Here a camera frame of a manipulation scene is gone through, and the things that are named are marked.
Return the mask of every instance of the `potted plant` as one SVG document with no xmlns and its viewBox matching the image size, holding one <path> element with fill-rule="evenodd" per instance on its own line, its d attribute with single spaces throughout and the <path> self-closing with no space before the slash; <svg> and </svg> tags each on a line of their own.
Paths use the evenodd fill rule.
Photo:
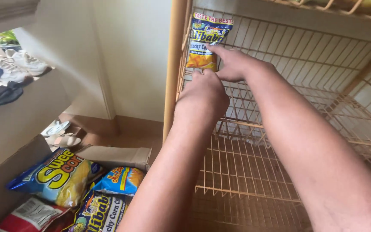
<svg viewBox="0 0 371 232">
<path fill-rule="evenodd" d="M 21 45 L 12 30 L 0 33 L 0 47 L 5 52 L 7 49 L 21 50 Z"/>
</svg>

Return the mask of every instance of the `white sneaker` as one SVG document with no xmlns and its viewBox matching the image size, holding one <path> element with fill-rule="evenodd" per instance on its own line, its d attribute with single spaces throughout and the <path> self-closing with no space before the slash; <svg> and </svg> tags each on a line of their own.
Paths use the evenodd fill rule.
<svg viewBox="0 0 371 232">
<path fill-rule="evenodd" d="M 17 52 L 13 49 L 7 49 L 5 54 L 7 57 L 13 58 L 17 66 L 30 72 L 32 76 L 39 76 L 52 70 L 47 63 L 30 56 L 24 50 Z"/>
<path fill-rule="evenodd" d="M 28 71 L 14 65 L 13 62 L 13 58 L 9 57 L 0 59 L 0 81 L 23 82 L 33 78 Z"/>
</svg>

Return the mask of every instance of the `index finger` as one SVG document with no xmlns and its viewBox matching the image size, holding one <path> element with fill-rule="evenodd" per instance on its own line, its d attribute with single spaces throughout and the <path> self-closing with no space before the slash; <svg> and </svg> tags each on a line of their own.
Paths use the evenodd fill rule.
<svg viewBox="0 0 371 232">
<path fill-rule="evenodd" d="M 223 58 L 226 54 L 226 52 L 228 52 L 227 49 L 225 49 L 223 46 L 221 45 L 209 45 L 207 44 L 206 45 L 207 49 L 211 52 L 214 52 L 216 53 L 217 55 L 219 55 L 221 58 Z"/>
</svg>

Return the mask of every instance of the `white wall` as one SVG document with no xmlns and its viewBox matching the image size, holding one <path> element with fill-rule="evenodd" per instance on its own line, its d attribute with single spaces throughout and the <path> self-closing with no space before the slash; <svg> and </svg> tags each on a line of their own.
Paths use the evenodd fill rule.
<svg viewBox="0 0 371 232">
<path fill-rule="evenodd" d="M 96 0 L 118 115 L 163 121 L 171 0 Z"/>
<path fill-rule="evenodd" d="M 41 0 L 36 22 L 15 30 L 22 47 L 57 67 L 72 100 L 66 113 L 102 119 L 107 112 L 91 0 Z"/>
</svg>

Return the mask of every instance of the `red snack bag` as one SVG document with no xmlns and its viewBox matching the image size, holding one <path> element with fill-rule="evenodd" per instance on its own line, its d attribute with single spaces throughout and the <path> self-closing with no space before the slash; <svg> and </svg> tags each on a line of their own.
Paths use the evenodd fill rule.
<svg viewBox="0 0 371 232">
<path fill-rule="evenodd" d="M 42 232 L 68 209 L 31 197 L 0 223 L 0 232 Z"/>
</svg>

